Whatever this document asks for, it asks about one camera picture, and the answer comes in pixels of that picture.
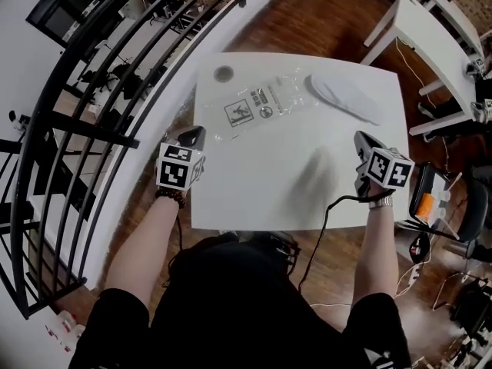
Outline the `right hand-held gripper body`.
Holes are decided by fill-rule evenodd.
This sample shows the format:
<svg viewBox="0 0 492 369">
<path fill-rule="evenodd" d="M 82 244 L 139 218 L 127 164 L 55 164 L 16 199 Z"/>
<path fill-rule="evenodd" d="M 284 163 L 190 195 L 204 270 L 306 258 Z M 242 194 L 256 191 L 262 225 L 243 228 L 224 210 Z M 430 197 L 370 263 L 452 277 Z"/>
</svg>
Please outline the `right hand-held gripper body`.
<svg viewBox="0 0 492 369">
<path fill-rule="evenodd" d="M 361 148 L 358 155 L 361 165 L 356 168 L 354 186 L 359 197 L 368 196 L 371 182 L 386 190 L 404 188 L 414 169 L 414 161 L 393 148 Z"/>
</svg>

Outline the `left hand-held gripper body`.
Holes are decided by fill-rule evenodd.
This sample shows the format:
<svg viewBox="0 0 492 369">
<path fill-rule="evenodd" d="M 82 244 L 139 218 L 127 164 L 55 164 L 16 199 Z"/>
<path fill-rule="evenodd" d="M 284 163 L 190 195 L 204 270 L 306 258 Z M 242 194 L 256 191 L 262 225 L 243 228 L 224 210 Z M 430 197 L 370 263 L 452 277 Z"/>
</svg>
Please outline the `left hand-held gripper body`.
<svg viewBox="0 0 492 369">
<path fill-rule="evenodd" d="M 200 179 L 205 161 L 201 151 L 161 143 L 156 161 L 156 184 L 172 189 L 189 189 Z"/>
</svg>

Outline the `white slipper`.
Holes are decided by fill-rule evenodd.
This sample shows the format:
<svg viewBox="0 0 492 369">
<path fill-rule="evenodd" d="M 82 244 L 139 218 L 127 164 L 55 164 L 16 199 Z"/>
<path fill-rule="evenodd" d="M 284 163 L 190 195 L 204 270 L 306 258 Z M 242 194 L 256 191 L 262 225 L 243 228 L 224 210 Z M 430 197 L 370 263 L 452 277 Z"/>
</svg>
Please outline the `white slipper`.
<svg viewBox="0 0 492 369">
<path fill-rule="evenodd" d="M 314 96 L 349 115 L 380 125 L 382 111 L 376 101 L 342 75 L 315 72 L 307 76 L 308 87 Z"/>
</svg>

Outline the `clear plastic packaging bag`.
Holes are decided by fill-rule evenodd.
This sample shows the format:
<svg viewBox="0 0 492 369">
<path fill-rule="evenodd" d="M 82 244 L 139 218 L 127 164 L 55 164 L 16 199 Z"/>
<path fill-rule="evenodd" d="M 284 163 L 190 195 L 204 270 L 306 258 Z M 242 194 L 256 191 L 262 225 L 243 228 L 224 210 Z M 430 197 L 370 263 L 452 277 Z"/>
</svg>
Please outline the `clear plastic packaging bag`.
<svg viewBox="0 0 492 369">
<path fill-rule="evenodd" d="M 320 102 L 308 91 L 306 78 L 277 75 L 225 95 L 215 95 L 195 107 L 196 122 L 212 141 L 231 141 L 246 132 L 269 125 L 290 114 L 317 107 Z"/>
</svg>

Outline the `person's right forearm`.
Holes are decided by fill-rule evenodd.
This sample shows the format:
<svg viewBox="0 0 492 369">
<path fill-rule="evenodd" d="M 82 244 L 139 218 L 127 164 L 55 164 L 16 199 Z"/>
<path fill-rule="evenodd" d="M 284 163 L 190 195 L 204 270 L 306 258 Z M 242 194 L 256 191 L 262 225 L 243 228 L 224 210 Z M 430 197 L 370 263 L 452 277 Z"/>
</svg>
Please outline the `person's right forearm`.
<svg viewBox="0 0 492 369">
<path fill-rule="evenodd" d="M 352 305 L 372 294 L 393 297 L 397 291 L 399 267 L 394 240 L 393 208 L 369 210 L 361 252 L 354 276 Z"/>
</svg>

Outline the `person's left forearm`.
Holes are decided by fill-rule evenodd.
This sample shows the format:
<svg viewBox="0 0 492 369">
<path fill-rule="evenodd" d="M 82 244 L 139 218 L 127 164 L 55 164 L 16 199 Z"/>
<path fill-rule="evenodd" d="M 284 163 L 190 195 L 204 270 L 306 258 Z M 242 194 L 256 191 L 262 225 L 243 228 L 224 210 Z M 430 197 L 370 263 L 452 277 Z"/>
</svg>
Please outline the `person's left forearm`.
<svg viewBox="0 0 492 369">
<path fill-rule="evenodd" d="M 113 258 L 105 281 L 106 289 L 127 291 L 145 306 L 150 304 L 178 209 L 178 203 L 170 198 L 155 200 Z"/>
</svg>

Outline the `person's right hand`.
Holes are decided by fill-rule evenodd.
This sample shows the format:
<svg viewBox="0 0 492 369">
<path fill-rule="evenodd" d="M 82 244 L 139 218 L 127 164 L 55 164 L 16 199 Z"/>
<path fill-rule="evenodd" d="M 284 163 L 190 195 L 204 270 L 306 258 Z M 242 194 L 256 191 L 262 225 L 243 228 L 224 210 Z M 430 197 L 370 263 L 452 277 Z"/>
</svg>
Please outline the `person's right hand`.
<svg viewBox="0 0 492 369">
<path fill-rule="evenodd" d="M 389 195 L 393 195 L 394 190 L 383 188 L 379 184 L 374 181 L 370 181 L 370 186 L 368 190 L 368 197 L 371 198 L 371 201 L 376 201 L 379 198 L 383 198 Z"/>
</svg>

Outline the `orange packet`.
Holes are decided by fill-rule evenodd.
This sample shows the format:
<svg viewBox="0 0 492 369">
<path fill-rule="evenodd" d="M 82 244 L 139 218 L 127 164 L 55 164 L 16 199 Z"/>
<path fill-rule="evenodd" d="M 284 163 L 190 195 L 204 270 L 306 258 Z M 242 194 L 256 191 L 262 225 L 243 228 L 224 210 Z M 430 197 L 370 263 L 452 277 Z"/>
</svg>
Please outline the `orange packet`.
<svg viewBox="0 0 492 369">
<path fill-rule="evenodd" d="M 435 198 L 430 193 L 423 193 L 418 203 L 415 217 L 420 221 L 428 222 L 435 205 Z"/>
</svg>

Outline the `black folding chair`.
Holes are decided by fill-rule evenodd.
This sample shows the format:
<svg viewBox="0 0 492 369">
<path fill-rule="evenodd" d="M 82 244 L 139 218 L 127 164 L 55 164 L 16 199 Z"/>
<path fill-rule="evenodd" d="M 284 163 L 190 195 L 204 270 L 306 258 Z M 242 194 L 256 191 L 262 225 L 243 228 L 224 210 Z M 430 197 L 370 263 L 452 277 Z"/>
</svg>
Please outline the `black folding chair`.
<svg viewBox="0 0 492 369">
<path fill-rule="evenodd" d="M 434 186 L 434 183 L 437 183 L 438 178 L 448 183 L 449 178 L 457 177 L 457 174 L 436 168 L 429 161 L 419 165 L 417 185 L 409 207 L 411 218 L 404 221 L 404 226 L 409 227 L 411 230 L 423 231 L 459 242 L 469 242 L 477 238 L 487 218 L 489 200 L 492 199 L 492 183 L 489 183 L 485 178 L 479 178 L 477 175 L 478 170 L 479 168 L 471 168 L 465 174 L 467 207 L 458 229 L 457 237 L 445 231 L 439 231 L 437 228 L 417 219 L 418 202 Z"/>
</svg>

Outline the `long white table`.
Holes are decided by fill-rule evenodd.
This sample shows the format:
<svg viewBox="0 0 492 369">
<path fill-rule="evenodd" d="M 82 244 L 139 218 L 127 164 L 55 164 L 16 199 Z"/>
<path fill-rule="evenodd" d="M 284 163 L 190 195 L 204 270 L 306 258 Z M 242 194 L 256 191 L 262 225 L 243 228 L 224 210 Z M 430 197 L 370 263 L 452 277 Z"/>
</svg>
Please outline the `long white table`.
<svg viewBox="0 0 492 369">
<path fill-rule="evenodd" d="M 422 135 L 458 123 L 474 120 L 472 103 L 476 101 L 475 84 L 465 74 L 470 59 L 445 27 L 417 0 L 396 0 L 364 41 L 371 50 L 362 59 L 370 65 L 395 39 L 408 44 L 437 75 L 434 87 L 427 85 L 419 91 L 433 91 L 442 86 L 456 99 L 460 111 L 409 130 L 412 136 Z"/>
</svg>

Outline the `person's black clothing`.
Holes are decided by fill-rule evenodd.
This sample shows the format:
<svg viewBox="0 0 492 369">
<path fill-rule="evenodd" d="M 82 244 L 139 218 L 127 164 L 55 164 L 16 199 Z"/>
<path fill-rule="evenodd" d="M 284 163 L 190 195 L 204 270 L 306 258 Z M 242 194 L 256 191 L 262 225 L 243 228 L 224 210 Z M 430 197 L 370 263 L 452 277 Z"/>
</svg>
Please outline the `person's black clothing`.
<svg viewBox="0 0 492 369">
<path fill-rule="evenodd" d="M 69 369 L 410 369 L 391 296 L 351 309 L 344 330 L 323 321 L 278 259 L 233 235 L 207 238 L 171 263 L 155 313 L 104 290 Z"/>
</svg>

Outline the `black cabinet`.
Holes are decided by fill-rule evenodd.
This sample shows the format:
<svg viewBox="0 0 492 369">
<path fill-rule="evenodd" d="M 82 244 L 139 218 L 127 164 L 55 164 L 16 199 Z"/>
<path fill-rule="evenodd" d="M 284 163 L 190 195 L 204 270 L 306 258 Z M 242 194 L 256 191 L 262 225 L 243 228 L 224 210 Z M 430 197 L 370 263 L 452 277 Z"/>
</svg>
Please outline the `black cabinet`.
<svg viewBox="0 0 492 369">
<path fill-rule="evenodd" d="M 26 21 L 62 47 L 104 0 L 39 0 Z"/>
</svg>

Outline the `row of white bottles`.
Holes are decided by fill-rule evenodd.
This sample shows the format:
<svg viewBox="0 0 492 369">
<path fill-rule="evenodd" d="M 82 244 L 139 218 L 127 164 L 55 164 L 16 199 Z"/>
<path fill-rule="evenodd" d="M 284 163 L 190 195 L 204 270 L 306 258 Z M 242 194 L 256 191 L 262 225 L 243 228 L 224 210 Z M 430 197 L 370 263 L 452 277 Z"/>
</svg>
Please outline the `row of white bottles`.
<svg viewBox="0 0 492 369">
<path fill-rule="evenodd" d="M 85 330 L 85 326 L 79 324 L 73 314 L 63 310 L 45 325 L 45 330 L 50 337 L 53 337 L 60 344 L 66 353 L 72 354 Z"/>
</svg>

